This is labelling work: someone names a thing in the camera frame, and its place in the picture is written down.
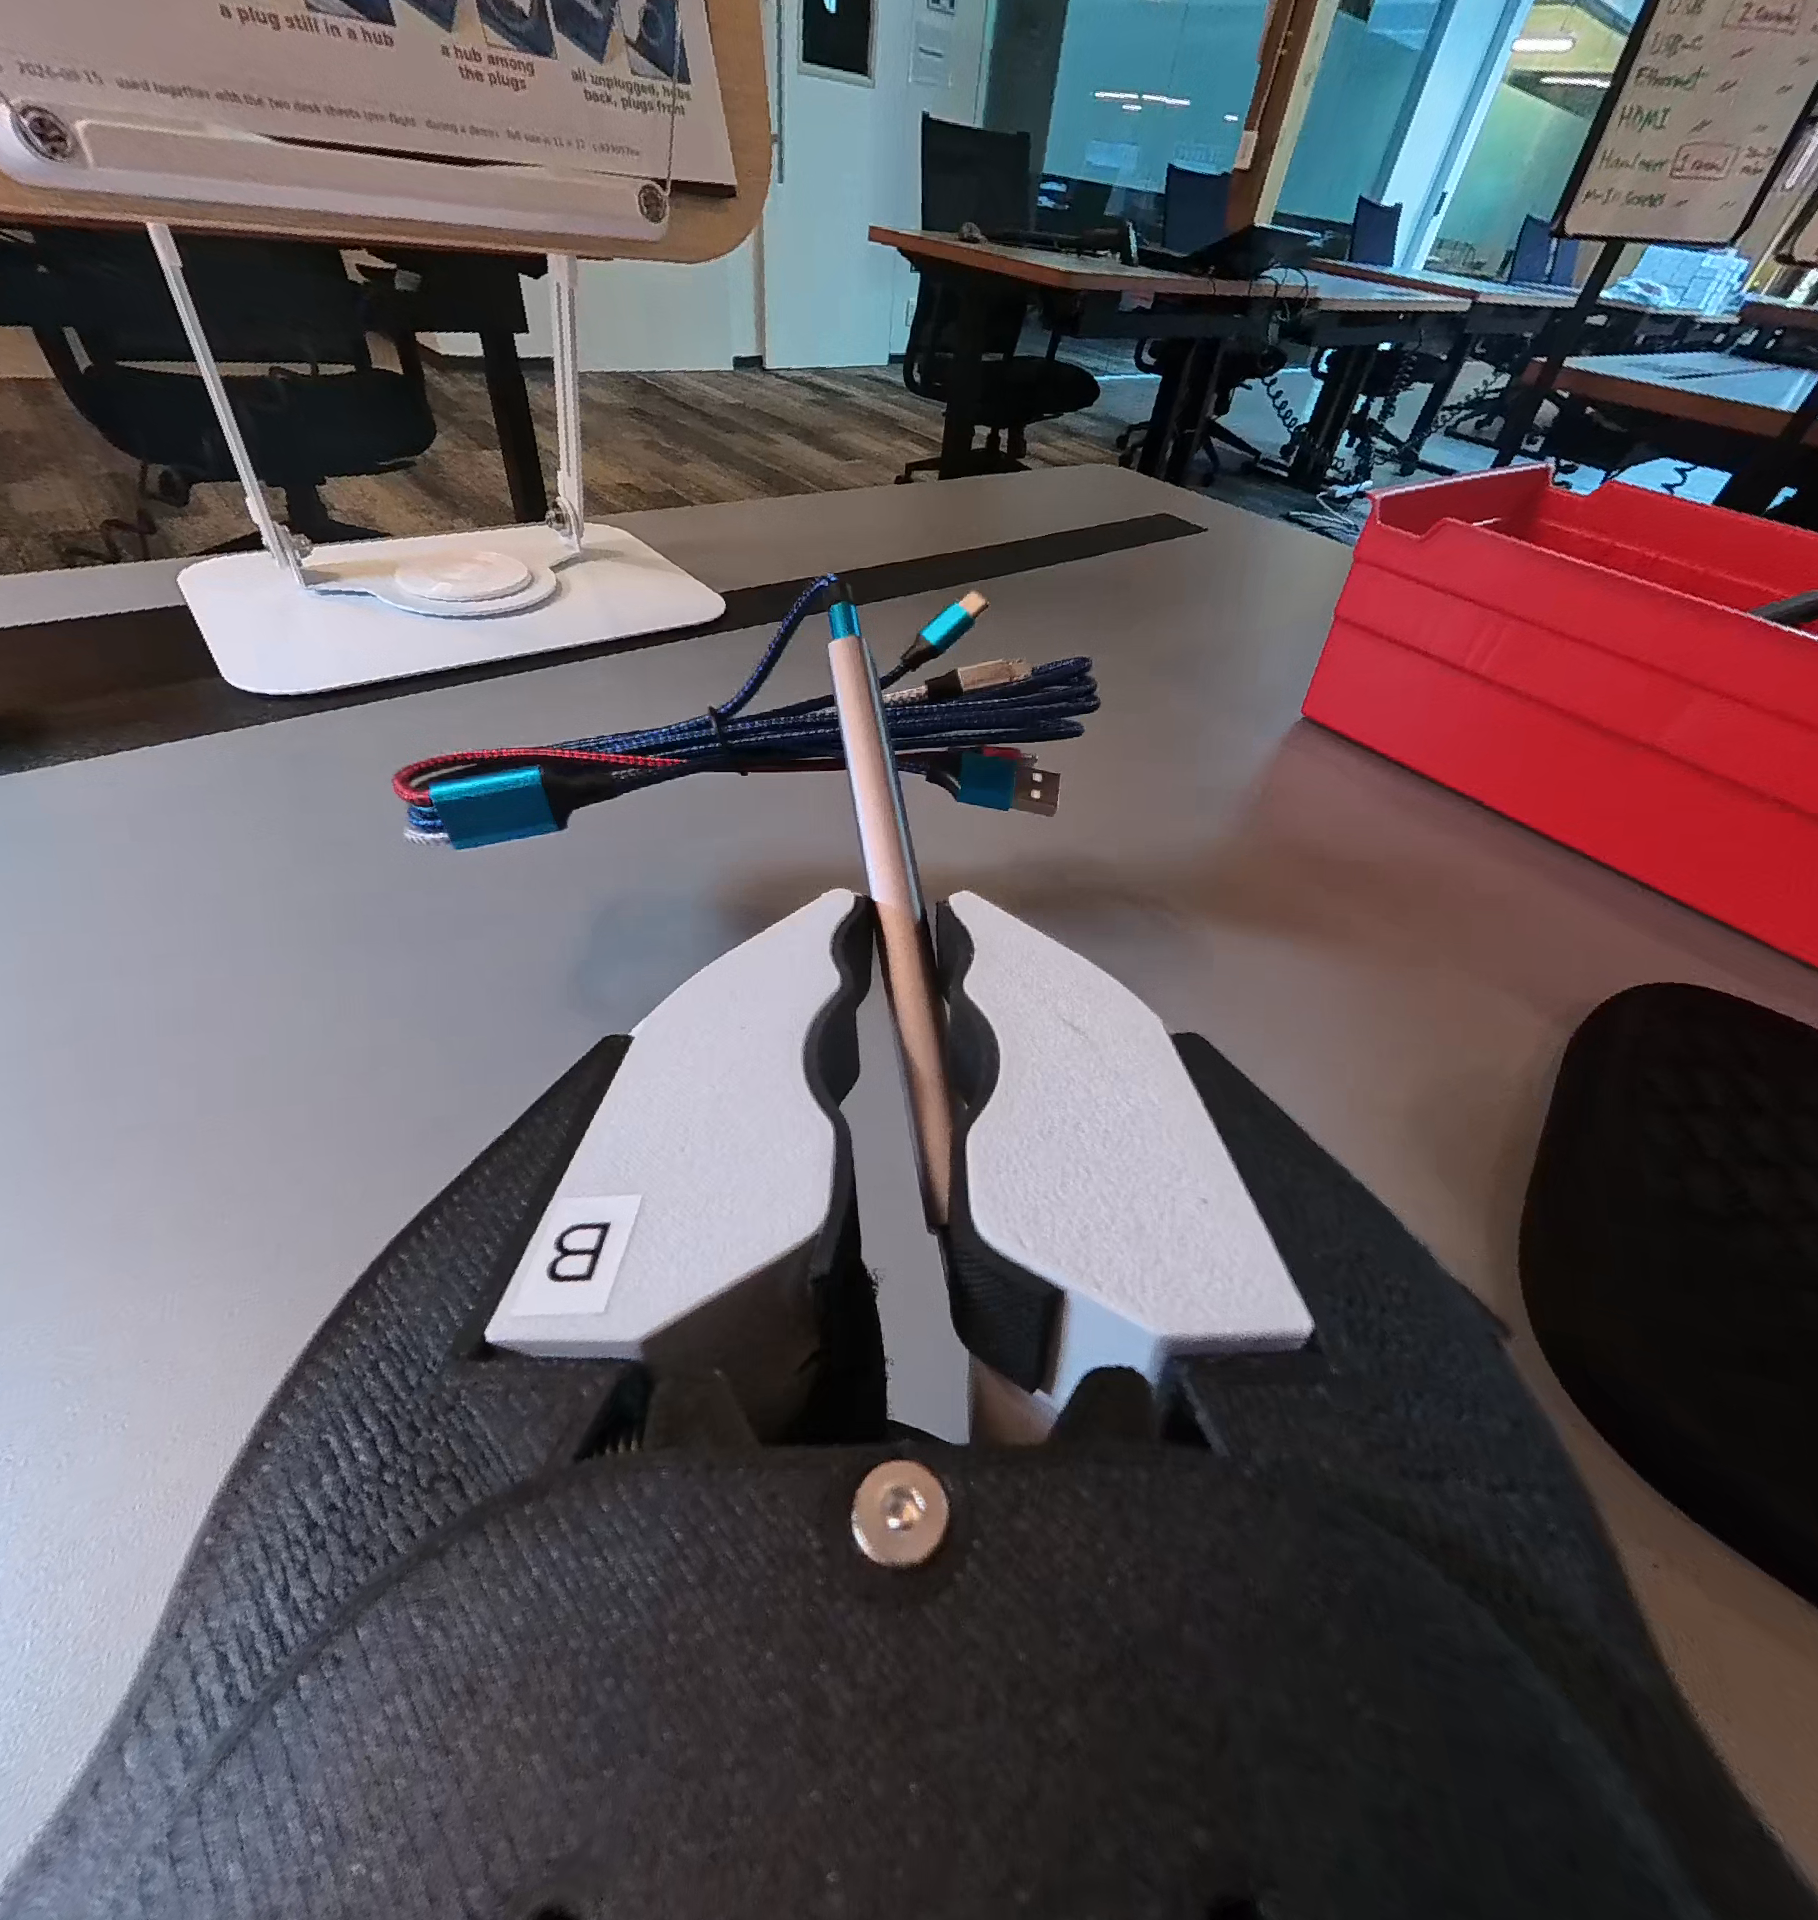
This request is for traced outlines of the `instruction poster board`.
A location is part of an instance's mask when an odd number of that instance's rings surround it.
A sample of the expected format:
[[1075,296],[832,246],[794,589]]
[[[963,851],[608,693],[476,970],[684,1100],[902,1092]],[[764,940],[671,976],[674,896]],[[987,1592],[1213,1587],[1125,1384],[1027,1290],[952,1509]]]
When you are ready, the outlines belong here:
[[710,260],[769,177],[762,7],[0,0],[0,227]]

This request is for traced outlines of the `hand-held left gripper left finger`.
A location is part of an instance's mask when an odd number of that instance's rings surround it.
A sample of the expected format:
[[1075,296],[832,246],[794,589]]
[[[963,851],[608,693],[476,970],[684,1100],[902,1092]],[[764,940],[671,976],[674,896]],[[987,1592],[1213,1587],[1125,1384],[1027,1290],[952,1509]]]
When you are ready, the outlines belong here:
[[528,1358],[812,1365],[855,1226],[872,896],[827,890],[648,1013],[507,1272]]

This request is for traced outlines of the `black office chair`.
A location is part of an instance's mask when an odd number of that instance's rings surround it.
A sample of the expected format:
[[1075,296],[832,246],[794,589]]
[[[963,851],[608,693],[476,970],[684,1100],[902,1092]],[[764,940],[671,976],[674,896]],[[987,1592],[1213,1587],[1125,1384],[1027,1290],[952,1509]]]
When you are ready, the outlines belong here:
[[[1032,227],[1032,140],[921,117],[921,232],[1023,238]],[[1104,385],[1091,370],[1060,356],[1060,339],[1043,353],[1023,353],[1027,282],[966,282],[921,268],[921,296],[902,345],[902,390],[952,406],[955,353],[978,345],[966,382],[975,421],[947,429],[963,449],[963,469],[1023,469],[1027,429],[1091,414]]]
[[[338,246],[182,233],[177,259],[250,469],[283,490],[292,536],[350,538],[321,487],[385,477],[434,449],[424,366],[371,356],[364,290]],[[154,246],[136,232],[38,232],[20,268],[61,304],[38,345],[72,406],[120,454],[172,469],[182,490],[234,480]]]

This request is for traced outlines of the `black honeycomb wrist rest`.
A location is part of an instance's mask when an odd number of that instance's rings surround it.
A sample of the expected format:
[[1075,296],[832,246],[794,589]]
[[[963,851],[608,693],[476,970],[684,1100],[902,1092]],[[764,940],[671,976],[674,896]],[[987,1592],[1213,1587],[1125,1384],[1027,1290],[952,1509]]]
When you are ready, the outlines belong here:
[[1597,1438],[1818,1610],[1818,1028],[1703,982],[1596,1007],[1521,1295]]

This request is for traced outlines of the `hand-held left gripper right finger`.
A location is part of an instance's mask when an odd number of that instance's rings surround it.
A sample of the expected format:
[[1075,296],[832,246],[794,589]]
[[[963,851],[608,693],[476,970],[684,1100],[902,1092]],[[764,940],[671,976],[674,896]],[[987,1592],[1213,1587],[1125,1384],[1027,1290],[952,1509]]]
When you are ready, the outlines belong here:
[[947,1306],[1011,1425],[1128,1368],[1307,1352],[1315,1315],[1167,1021],[1036,926],[952,894]]

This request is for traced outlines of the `red plastic bin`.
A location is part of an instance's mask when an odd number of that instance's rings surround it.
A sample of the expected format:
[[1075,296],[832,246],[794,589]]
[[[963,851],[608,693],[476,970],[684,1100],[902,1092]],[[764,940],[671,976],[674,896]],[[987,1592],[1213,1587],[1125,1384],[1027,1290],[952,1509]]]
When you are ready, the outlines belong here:
[[1307,724],[1818,970],[1818,536],[1549,463],[1371,498]]

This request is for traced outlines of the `silver usb hub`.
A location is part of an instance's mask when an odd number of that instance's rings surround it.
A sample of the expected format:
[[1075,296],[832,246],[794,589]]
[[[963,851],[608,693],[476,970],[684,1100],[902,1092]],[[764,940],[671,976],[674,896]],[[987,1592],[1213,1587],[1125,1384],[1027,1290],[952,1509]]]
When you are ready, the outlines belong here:
[[876,970],[900,1035],[900,1084],[912,1113],[921,1233],[912,1220],[912,1175],[884,1175],[884,1329],[890,1329],[890,1405],[900,1425],[937,1438],[966,1438],[975,1375],[947,1315],[947,1201],[952,1201],[952,1092],[947,1092],[947,1013],[937,989],[937,952],[921,903],[913,837],[890,745],[890,709],[872,648],[853,603],[827,609],[827,683],[853,769],[855,837],[876,917]]

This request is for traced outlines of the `grey office desk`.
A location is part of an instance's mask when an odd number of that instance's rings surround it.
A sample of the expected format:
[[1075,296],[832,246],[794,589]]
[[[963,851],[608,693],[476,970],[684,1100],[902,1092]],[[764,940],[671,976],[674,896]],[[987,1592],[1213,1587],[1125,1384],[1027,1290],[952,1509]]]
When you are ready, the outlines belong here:
[[[1818,390],[1818,370],[1736,353],[1588,353],[1556,370],[1546,461],[1619,477],[1648,461],[1741,469]],[[1818,507],[1818,421],[1779,477]]]

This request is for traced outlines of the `white document stand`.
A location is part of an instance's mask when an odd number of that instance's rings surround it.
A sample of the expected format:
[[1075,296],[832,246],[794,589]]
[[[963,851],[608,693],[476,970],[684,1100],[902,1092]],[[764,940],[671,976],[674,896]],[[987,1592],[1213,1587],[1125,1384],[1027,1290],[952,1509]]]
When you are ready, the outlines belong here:
[[[505,216],[512,233],[662,238],[674,198],[677,86],[631,117],[631,132],[561,132],[537,164],[445,154],[324,149],[234,125],[139,117],[127,107],[0,103],[0,172],[28,186],[136,198],[146,209],[256,209],[273,219],[399,219],[457,232]],[[195,282],[164,219],[150,253],[188,328],[224,449],[239,463],[262,550],[177,568],[224,683],[250,693],[321,693],[445,668],[543,660],[589,640],[657,637],[723,616],[723,596],[582,501],[577,259],[548,259],[554,374],[554,498],[543,524],[424,538],[305,545],[269,507],[269,469],[239,437]]]

